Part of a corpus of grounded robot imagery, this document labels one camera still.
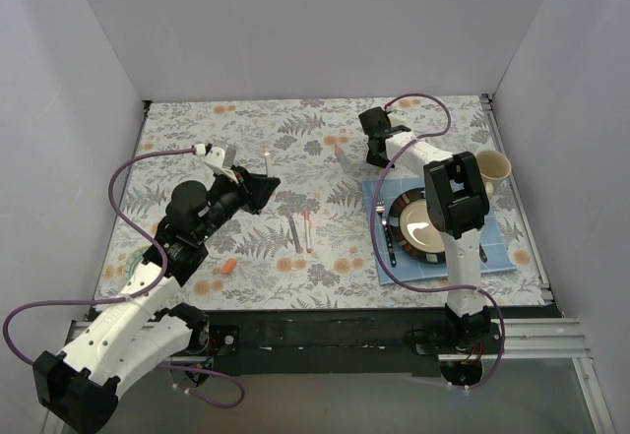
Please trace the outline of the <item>purple highlighter pen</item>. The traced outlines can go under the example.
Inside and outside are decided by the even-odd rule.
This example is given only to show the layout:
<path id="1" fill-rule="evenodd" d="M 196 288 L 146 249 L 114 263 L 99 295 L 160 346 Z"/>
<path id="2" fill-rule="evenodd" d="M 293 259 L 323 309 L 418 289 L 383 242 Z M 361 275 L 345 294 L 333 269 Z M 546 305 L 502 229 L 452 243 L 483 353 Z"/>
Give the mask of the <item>purple highlighter pen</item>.
<path id="1" fill-rule="evenodd" d="M 302 247 L 299 241 L 299 237 L 298 237 L 298 232 L 297 232 L 297 228 L 295 225 L 295 221 L 293 216 L 288 216 L 287 217 L 288 220 L 288 224 L 289 224 L 289 229 L 291 232 L 291 237 L 292 237 L 292 241 L 293 241 L 293 245 L 295 247 L 295 251 L 297 254 L 302 253 Z"/>

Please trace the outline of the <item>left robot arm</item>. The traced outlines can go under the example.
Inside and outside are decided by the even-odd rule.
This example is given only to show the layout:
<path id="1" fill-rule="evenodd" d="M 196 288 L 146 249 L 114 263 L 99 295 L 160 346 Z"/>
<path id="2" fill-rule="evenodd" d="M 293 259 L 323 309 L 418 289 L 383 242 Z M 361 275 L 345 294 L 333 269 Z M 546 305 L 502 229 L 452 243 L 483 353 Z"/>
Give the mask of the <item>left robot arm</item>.
<path id="1" fill-rule="evenodd" d="M 40 403 L 77 432 L 96 433 L 122 395 L 166 357 L 202 353 L 210 341 L 207 319 L 190 305 L 143 328 L 201 266 L 206 241 L 237 212 L 260 213 L 280 184 L 278 177 L 233 166 L 210 187 L 194 180 L 177 185 L 152 246 L 113 304 L 58 352 L 35 360 Z"/>

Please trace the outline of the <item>thin yellow pen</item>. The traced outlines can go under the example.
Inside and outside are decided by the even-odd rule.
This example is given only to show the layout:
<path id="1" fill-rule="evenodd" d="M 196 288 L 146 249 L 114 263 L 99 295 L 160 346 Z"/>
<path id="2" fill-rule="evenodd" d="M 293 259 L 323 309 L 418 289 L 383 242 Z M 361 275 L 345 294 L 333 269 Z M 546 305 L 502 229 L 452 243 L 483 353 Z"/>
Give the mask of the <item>thin yellow pen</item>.
<path id="1" fill-rule="evenodd" d="M 263 157 L 264 157 L 264 162 L 265 162 L 266 175 L 267 176 L 271 176 L 272 175 L 272 164 L 271 164 L 270 153 L 265 151 Z"/>

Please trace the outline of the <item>white acrylic marker pink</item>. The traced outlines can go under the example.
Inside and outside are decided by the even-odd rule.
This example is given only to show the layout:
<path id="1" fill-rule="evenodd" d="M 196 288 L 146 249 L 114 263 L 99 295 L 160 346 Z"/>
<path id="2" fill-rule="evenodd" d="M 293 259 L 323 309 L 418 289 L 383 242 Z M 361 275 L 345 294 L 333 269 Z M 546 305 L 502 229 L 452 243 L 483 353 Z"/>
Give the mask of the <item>white acrylic marker pink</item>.
<path id="1" fill-rule="evenodd" d="M 304 220 L 304 230 L 305 230 L 306 252 L 310 254 L 313 252 L 313 246 L 312 246 L 312 238 L 311 238 L 311 219 L 310 219 L 310 213 L 308 210 L 304 210 L 303 220 Z"/>

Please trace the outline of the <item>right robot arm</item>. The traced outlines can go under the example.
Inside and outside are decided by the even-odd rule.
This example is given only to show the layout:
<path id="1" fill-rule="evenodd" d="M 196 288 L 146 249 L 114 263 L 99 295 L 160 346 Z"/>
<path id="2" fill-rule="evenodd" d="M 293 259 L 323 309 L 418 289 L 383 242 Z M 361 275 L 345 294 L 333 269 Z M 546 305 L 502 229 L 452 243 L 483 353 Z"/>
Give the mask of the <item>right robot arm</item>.
<path id="1" fill-rule="evenodd" d="M 453 154 L 431 146 L 403 121 L 393 123 L 381 107 L 360 113 L 359 121 L 367 136 L 368 163 L 385 169 L 402 165 L 423 177 L 428 217 L 445 248 L 445 344 L 468 352 L 491 327 L 479 256 L 489 200 L 476 158 L 470 152 Z"/>

